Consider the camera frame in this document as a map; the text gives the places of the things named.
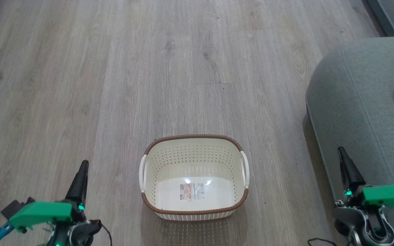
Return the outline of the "black sensor box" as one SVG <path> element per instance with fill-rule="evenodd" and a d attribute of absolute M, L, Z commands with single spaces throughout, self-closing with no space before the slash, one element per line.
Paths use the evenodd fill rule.
<path fill-rule="evenodd" d="M 10 220 L 17 212 L 19 212 L 26 205 L 35 202 L 36 200 L 32 197 L 29 197 L 26 202 L 19 202 L 18 200 L 12 201 L 8 204 L 2 211 L 1 214 L 7 219 Z"/>

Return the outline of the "cream perforated laundry basket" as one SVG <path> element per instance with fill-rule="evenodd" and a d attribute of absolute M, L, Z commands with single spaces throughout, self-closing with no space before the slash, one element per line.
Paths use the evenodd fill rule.
<path fill-rule="evenodd" d="M 179 199 L 179 184 L 203 183 L 206 199 Z M 250 166 L 239 143 L 222 135 L 179 135 L 153 141 L 139 164 L 144 204 L 172 221 L 222 219 L 247 199 Z"/>

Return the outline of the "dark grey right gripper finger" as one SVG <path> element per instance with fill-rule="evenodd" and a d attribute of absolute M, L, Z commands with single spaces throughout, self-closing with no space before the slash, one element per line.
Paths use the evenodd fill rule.
<path fill-rule="evenodd" d="M 345 190 L 345 195 L 354 195 L 360 186 L 366 185 L 353 160 L 349 157 L 344 147 L 338 147 L 340 173 Z"/>

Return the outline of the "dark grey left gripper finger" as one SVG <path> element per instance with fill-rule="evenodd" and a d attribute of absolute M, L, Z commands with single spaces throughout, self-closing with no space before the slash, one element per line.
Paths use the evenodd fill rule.
<path fill-rule="evenodd" d="M 78 206 L 85 206 L 88 177 L 89 161 L 83 160 L 78 172 L 75 174 L 65 199 L 75 201 Z"/>

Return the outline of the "paper label sticker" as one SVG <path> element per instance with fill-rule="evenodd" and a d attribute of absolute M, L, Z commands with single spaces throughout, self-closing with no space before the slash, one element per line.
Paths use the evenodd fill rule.
<path fill-rule="evenodd" d="M 199 201 L 206 199 L 206 186 L 203 183 L 179 184 L 179 199 L 184 201 Z"/>

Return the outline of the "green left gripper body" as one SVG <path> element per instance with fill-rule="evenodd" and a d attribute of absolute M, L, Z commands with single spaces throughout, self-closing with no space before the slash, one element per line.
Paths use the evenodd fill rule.
<path fill-rule="evenodd" d="M 75 225 L 86 221 L 83 205 L 74 201 L 34 201 L 23 206 L 10 219 L 10 224 L 18 231 L 32 229 L 42 223 L 63 223 Z"/>

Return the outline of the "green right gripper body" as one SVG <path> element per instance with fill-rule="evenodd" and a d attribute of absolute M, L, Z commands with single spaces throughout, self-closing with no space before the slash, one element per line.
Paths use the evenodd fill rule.
<path fill-rule="evenodd" d="M 335 202 L 336 207 L 348 207 L 360 210 L 381 207 L 394 208 L 394 184 L 385 186 L 362 185 L 357 189 L 347 189 L 344 200 Z"/>

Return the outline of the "grey backless sofa seat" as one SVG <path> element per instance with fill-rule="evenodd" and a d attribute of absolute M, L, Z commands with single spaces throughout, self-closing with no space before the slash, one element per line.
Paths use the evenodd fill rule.
<path fill-rule="evenodd" d="M 394 184 L 394 37 L 333 50 L 314 70 L 305 100 L 334 200 L 343 198 L 338 147 L 367 184 Z"/>

